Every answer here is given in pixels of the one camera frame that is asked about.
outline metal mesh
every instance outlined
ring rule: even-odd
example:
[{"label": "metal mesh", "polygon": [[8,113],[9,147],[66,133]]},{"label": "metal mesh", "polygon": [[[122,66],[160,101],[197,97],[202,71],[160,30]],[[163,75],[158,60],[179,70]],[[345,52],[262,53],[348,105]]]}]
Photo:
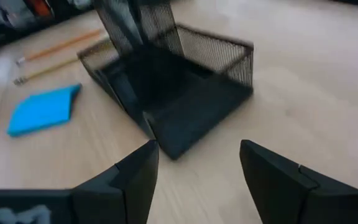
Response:
[{"label": "metal mesh", "polygon": [[138,0],[143,31],[149,40],[175,26],[169,1],[144,2]]},{"label": "metal mesh", "polygon": [[118,54],[111,40],[104,39],[92,47],[78,53],[78,57],[85,66],[85,69],[94,74],[95,70],[100,69],[115,58],[118,58]]},{"label": "metal mesh", "polygon": [[126,1],[97,0],[94,1],[94,7],[120,55],[131,52],[141,42]]},{"label": "metal mesh", "polygon": [[158,35],[153,43],[245,86],[252,86],[252,44],[183,25]]}]

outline desk clutter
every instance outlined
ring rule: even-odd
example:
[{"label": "desk clutter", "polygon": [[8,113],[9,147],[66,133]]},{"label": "desk clutter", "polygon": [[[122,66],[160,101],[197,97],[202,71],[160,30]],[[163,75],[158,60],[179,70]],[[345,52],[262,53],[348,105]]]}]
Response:
[{"label": "desk clutter", "polygon": [[91,0],[0,0],[0,46],[90,10]]},{"label": "desk clutter", "polygon": [[[16,64],[17,64],[17,66],[21,66],[23,63],[31,62],[33,60],[38,60],[38,59],[42,59],[44,57],[51,56],[61,50],[64,50],[65,48],[69,48],[72,45],[77,44],[81,41],[90,39],[92,37],[97,37],[97,36],[101,35],[103,32],[104,31],[102,29],[96,29],[94,31],[91,31],[91,32],[81,35],[79,37],[75,37],[75,38],[72,38],[65,42],[62,42],[60,44],[57,44],[55,46],[52,46],[49,49],[45,49],[40,52],[34,53],[32,55],[27,55],[27,56],[21,57],[21,58],[17,59]],[[54,72],[60,68],[63,68],[65,66],[71,64],[71,63],[77,62],[78,60],[79,60],[78,57],[69,58],[66,61],[60,62],[54,66],[51,66],[51,67],[41,70],[39,72],[35,72],[30,75],[23,75],[19,78],[16,78],[15,80],[13,80],[13,83],[17,86],[23,85],[32,78],[36,78],[41,75],[48,74],[50,72]]]},{"label": "desk clutter", "polygon": [[[179,159],[253,94],[253,44],[176,24],[170,3],[163,0],[100,0],[94,6],[110,38],[78,58],[90,77],[155,140],[74,189],[0,190],[1,223],[146,224],[157,181],[158,147]],[[79,88],[31,96],[18,106],[23,113],[14,113],[17,119],[8,133],[15,136],[67,121]],[[42,110],[40,105],[55,103],[64,110],[52,110],[48,123],[20,121]],[[358,189],[252,141],[241,142],[239,159],[264,224],[358,223]]]}]

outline wooden desk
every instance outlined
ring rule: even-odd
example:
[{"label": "wooden desk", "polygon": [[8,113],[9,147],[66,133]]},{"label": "wooden desk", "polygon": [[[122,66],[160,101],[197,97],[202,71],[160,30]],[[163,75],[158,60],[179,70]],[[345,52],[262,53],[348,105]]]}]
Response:
[{"label": "wooden desk", "polygon": [[[160,155],[149,223],[260,223],[239,160],[241,139],[358,188],[358,7],[322,1],[194,0],[177,21],[255,43],[255,93],[179,161]],[[0,188],[74,187],[146,142],[78,62],[16,87],[12,80],[75,56],[93,41],[17,68],[101,27],[95,13],[0,49]],[[34,91],[82,82],[68,124],[10,138],[15,105]]]}]

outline black plastic part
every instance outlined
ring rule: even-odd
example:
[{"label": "black plastic part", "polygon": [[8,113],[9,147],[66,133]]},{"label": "black plastic part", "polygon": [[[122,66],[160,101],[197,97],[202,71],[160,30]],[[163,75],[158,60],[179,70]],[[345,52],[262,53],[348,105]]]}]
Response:
[{"label": "black plastic part", "polygon": [[[0,35],[0,47],[5,44],[9,44],[16,40],[27,37],[28,35],[39,32],[43,29],[49,28],[51,26],[55,26],[69,19],[75,18],[76,16],[82,15],[86,12],[89,12],[90,10],[93,10],[93,6],[90,6],[82,10],[76,9],[73,6],[61,7],[62,4],[67,3],[66,1],[61,1],[61,0],[49,1],[49,3],[53,7],[53,11],[55,13],[55,17],[53,19],[47,19],[46,21],[39,21],[39,23],[32,24],[31,26],[27,27],[24,30],[13,30],[10,29],[9,27],[0,26],[0,32],[4,33],[4,35]],[[54,7],[52,5],[53,3],[59,5],[59,7]]]},{"label": "black plastic part", "polygon": [[0,208],[20,213],[45,205],[52,224],[70,224],[75,219],[70,195],[70,190],[0,190]]},{"label": "black plastic part", "polygon": [[358,189],[250,140],[241,142],[240,158],[264,224],[358,223]]},{"label": "black plastic part", "polygon": [[146,224],[158,174],[151,140],[93,179],[68,190],[0,190],[13,213],[43,206],[51,224]]},{"label": "black plastic part", "polygon": [[96,45],[79,58],[171,159],[252,94],[252,44],[175,24],[169,1],[100,0],[95,8],[119,56],[95,63],[106,57]]}]

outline yellow pencil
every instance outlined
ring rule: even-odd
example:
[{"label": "yellow pencil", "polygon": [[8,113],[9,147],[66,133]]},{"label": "yellow pencil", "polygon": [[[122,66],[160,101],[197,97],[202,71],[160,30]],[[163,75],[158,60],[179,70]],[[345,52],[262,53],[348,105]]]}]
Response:
[{"label": "yellow pencil", "polygon": [[78,42],[82,41],[82,40],[97,36],[97,35],[101,34],[102,32],[103,32],[103,29],[94,30],[94,31],[89,32],[89,33],[87,33],[85,35],[82,35],[80,37],[76,37],[76,38],[71,39],[69,41],[66,41],[64,43],[58,44],[58,45],[56,45],[54,47],[51,47],[51,48],[49,48],[47,50],[43,50],[43,51],[38,52],[36,54],[22,57],[18,61],[16,61],[16,64],[20,65],[20,64],[22,64],[24,62],[30,62],[32,60],[35,60],[35,59],[50,55],[50,54],[52,54],[54,52],[57,52],[57,51],[59,51],[61,49],[69,47],[69,46],[71,46],[71,45],[73,45],[75,43],[78,43]]}]

